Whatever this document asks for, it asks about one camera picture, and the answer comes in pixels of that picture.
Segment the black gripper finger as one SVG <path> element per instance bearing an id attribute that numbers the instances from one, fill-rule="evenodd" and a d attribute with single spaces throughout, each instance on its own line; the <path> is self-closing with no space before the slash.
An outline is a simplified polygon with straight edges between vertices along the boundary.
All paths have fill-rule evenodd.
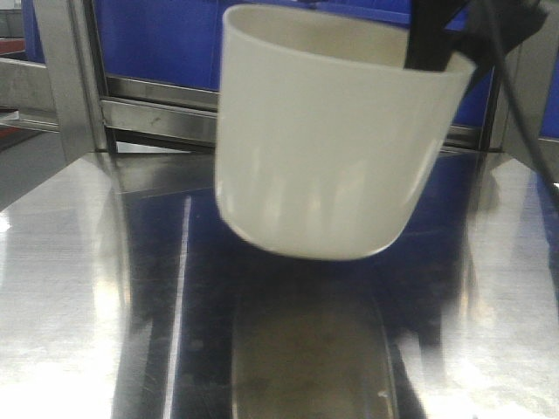
<path id="1" fill-rule="evenodd" d="M 540 1 L 412 1 L 404 66 L 442 72 L 458 52 L 487 72 L 548 15 Z"/>

